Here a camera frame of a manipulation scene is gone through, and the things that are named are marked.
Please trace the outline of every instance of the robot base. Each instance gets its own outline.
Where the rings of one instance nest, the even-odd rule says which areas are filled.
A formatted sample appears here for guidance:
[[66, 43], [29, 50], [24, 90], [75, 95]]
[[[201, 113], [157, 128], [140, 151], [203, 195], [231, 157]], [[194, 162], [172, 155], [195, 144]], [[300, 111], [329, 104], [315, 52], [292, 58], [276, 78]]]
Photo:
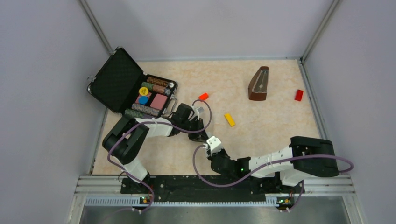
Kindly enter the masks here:
[[[228, 184], [236, 181], [220, 175], [205, 175], [205, 179], [215, 184]], [[262, 202], [265, 194], [298, 194], [299, 185], [295, 187], [280, 184], [279, 174], [274, 177], [250, 177], [229, 188], [212, 187], [198, 176], [191, 175], [156, 175], [144, 180], [151, 186], [157, 202]], [[147, 188], [129, 178], [122, 180], [121, 194], [148, 194]]]

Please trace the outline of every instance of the cable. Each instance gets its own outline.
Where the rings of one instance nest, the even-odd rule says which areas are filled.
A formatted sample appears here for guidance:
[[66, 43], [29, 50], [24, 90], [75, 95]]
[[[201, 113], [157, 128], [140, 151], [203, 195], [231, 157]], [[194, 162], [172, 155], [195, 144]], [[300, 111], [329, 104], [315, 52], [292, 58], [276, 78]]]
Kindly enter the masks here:
[[122, 181], [120, 181], [120, 176], [123, 174], [123, 173], [125, 173], [125, 171], [122, 171], [120, 174], [118, 174], [118, 182], [120, 182], [120, 183], [122, 183]]
[[[177, 126], [175, 126], [175, 125], [173, 125], [173, 124], [169, 124], [169, 123], [166, 123], [166, 122], [158, 121], [157, 124], [160, 124], [160, 125], [169, 125], [169, 126], [172, 126], [172, 127], [175, 128], [175, 129], [177, 129], [177, 130], [179, 130], [179, 131], [181, 131], [181, 132], [185, 132], [185, 133], [199, 133], [199, 132], [204, 131], [204, 130], [210, 125], [210, 123], [211, 123], [211, 121], [212, 121], [212, 110], [211, 110], [210, 106], [208, 105], [208, 103], [205, 102], [204, 100], [197, 99], [197, 100], [195, 100], [194, 102], [192, 102], [192, 105], [194, 105], [194, 104], [195, 104], [196, 102], [198, 102], [198, 101], [205, 103], [206, 106], [207, 106], [208, 109], [209, 109], [209, 114], [210, 114], [209, 122], [206, 124], [206, 126], [205, 126], [204, 128], [202, 128], [202, 129], [200, 129], [200, 130], [197, 130], [197, 131], [188, 131], [188, 130], [184, 130], [184, 129], [180, 128], [180, 127], [177, 127]], [[123, 170], [123, 171], [127, 174], [127, 176], [128, 176], [129, 178], [131, 178], [131, 179], [133, 179], [133, 180], [136, 180], [137, 182], [143, 184], [146, 188], [148, 188], [149, 191], [150, 191], [151, 194], [152, 194], [152, 197], [151, 197], [151, 198], [153, 198], [153, 199], [154, 199], [154, 191], [152, 190], [152, 188], [151, 188], [149, 185], [147, 185], [145, 182], [143, 182], [143, 181], [137, 179], [135, 176], [133, 176], [132, 174], [130, 174], [129, 172], [127, 172], [127, 171], [124, 169], [124, 167], [123, 167], [122, 165], [120, 165], [120, 164], [114, 162], [113, 160], [111, 160], [111, 154], [113, 153], [113, 151], [115, 150], [115, 148], [122, 142], [122, 140], [124, 140], [124, 138], [126, 138], [126, 137], [127, 137], [133, 130], [135, 130], [139, 125], [144, 125], [144, 124], [155, 124], [155, 123], [156, 123], [156, 122], [153, 122], [153, 121], [144, 121], [144, 122], [141, 122], [141, 123], [139, 123], [139, 124], [133, 126], [131, 129], [129, 129], [129, 130], [128, 130], [128, 131], [127, 131], [127, 132], [126, 132], [126, 133], [125, 133], [114, 145], [113, 145], [113, 147], [109, 150], [109, 153], [107, 154], [107, 160], [108, 160], [111, 164], [113, 164], [113, 165], [119, 167], [121, 170]], [[148, 206], [147, 206], [145, 209], [141, 210], [141, 213], [147, 211], [147, 209], [149, 209], [149, 208], [151, 207], [151, 205], [153, 204], [153, 201], [154, 201], [154, 200], [151, 200], [151, 199], [150, 199], [150, 203], [148, 204]], [[130, 208], [119, 209], [119, 210], [113, 212], [112, 214], [110, 214], [109, 216], [105, 217], [102, 221], [100, 221], [100, 223], [104, 222], [106, 219], [108, 219], [109, 217], [111, 217], [113, 214], [118, 213], [118, 212], [120, 212], [120, 211], [124, 211], [124, 210], [130, 210]]]
[[229, 183], [229, 184], [215, 184], [215, 183], [211, 183], [211, 182], [205, 180], [205, 178], [203, 178], [203, 176], [202, 176], [201, 174], [199, 174], [199, 172], [198, 172], [198, 170], [197, 170], [197, 166], [195, 165], [195, 156], [196, 156], [196, 154], [197, 154], [197, 151], [198, 151], [200, 148], [202, 148], [202, 147], [205, 147], [205, 145], [200, 145], [200, 146], [198, 146], [198, 147], [195, 149], [194, 154], [193, 154], [193, 156], [192, 156], [192, 165], [193, 165], [193, 167], [194, 167], [195, 173], [198, 175], [198, 177], [199, 177], [203, 182], [207, 183], [208, 185], [210, 185], [210, 186], [212, 186], [212, 187], [217, 187], [217, 188], [228, 188], [228, 187], [234, 186], [234, 185], [236, 185], [236, 184], [238, 184], [238, 183], [244, 181], [246, 178], [248, 178], [248, 177], [249, 177], [250, 175], [252, 175], [254, 172], [256, 172], [256, 171], [262, 169], [263, 167], [268, 166], [270, 163], [271, 163], [271, 164], [274, 164], [274, 163], [289, 162], [289, 161], [294, 161], [294, 160], [304, 160], [304, 159], [312, 159], [312, 158], [327, 158], [327, 159], [341, 160], [341, 161], [344, 161], [344, 162], [346, 162], [346, 163], [348, 163], [348, 164], [350, 165], [350, 167], [349, 167], [348, 169], [342, 170], [342, 171], [340, 171], [340, 173], [345, 173], [345, 172], [351, 171], [351, 170], [354, 168], [354, 164], [353, 164], [351, 161], [349, 161], [349, 160], [347, 160], [347, 159], [344, 159], [344, 158], [342, 158], [342, 157], [339, 157], [339, 156], [335, 156], [335, 155], [325, 155], [325, 154], [304, 155], [304, 156], [296, 156], [296, 157], [293, 157], [293, 158], [288, 158], [288, 159], [283, 159], [283, 160], [276, 160], [276, 161], [272, 161], [272, 162], [270, 162], [270, 163], [264, 163], [264, 164], [262, 164], [261, 166], [259, 166], [259, 167], [257, 167], [256, 169], [252, 170], [250, 173], [246, 174], [245, 176], [243, 176], [242, 178], [240, 178], [239, 180], [237, 180], [237, 181], [235, 181], [235, 182], [233, 182], [233, 183]]
[[296, 208], [296, 205], [297, 205], [298, 202], [300, 201], [301, 195], [303, 195], [303, 192], [304, 192], [304, 180], [302, 181], [302, 186], [301, 186], [300, 194], [298, 195], [298, 198], [297, 198], [296, 202], [294, 202], [294, 205], [292, 205], [292, 207], [289, 208], [288, 212], [291, 212], [292, 210], [294, 210], [294, 209]]

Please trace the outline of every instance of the wooden metronome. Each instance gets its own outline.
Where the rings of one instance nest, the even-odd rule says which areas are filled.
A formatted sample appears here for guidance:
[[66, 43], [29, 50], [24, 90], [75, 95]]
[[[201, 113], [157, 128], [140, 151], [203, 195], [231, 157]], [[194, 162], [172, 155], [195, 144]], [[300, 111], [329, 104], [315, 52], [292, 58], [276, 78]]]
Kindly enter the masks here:
[[267, 98], [268, 74], [268, 67], [262, 66], [253, 76], [247, 88], [250, 100], [263, 101]]

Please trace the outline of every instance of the pink block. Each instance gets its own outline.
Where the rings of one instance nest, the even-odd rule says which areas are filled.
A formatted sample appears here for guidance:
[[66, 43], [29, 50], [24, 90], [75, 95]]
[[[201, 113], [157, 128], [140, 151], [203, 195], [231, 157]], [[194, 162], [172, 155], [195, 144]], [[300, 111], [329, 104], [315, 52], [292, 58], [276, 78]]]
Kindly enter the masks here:
[[151, 102], [151, 105], [150, 105], [150, 106], [151, 106], [152, 108], [156, 108], [156, 109], [158, 109], [158, 110], [162, 110], [163, 105], [165, 104], [165, 102], [166, 102], [167, 99], [168, 99], [168, 98], [167, 98], [166, 96], [161, 95], [161, 94], [157, 94], [157, 95], [154, 97], [153, 102]]

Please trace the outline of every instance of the red cube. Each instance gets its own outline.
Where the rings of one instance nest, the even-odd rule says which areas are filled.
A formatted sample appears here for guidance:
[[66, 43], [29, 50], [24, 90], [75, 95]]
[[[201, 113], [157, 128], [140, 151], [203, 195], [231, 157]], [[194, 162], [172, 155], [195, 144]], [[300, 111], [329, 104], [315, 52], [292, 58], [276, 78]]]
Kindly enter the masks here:
[[209, 98], [209, 95], [207, 93], [202, 94], [201, 96], [198, 97], [200, 100], [206, 100]]
[[301, 99], [303, 98], [303, 93], [304, 93], [304, 91], [297, 90], [296, 97], [294, 99], [297, 101], [301, 101]]

